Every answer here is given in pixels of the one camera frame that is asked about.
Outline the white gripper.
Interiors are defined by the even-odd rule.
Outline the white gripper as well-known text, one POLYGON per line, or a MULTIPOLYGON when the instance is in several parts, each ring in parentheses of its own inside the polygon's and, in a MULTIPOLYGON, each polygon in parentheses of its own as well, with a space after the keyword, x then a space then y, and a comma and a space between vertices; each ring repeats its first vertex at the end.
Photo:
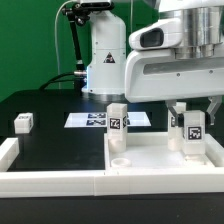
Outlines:
POLYGON ((208 123, 224 95, 224 46, 208 58, 176 60, 173 49, 133 50, 126 62, 125 97, 129 102, 166 101, 171 126, 183 127, 184 116, 175 109, 177 99, 209 97, 208 123))

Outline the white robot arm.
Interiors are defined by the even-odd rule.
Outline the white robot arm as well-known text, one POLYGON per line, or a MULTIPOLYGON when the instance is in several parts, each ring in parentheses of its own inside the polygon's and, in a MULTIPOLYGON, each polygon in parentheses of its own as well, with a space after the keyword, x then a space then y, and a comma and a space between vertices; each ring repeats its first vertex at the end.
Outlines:
POLYGON ((208 97, 212 125, 224 96, 224 0, 143 0, 159 19, 131 35, 111 12, 112 0, 81 0, 90 11, 92 59, 85 92, 131 103, 164 101, 178 126, 180 99, 208 97))

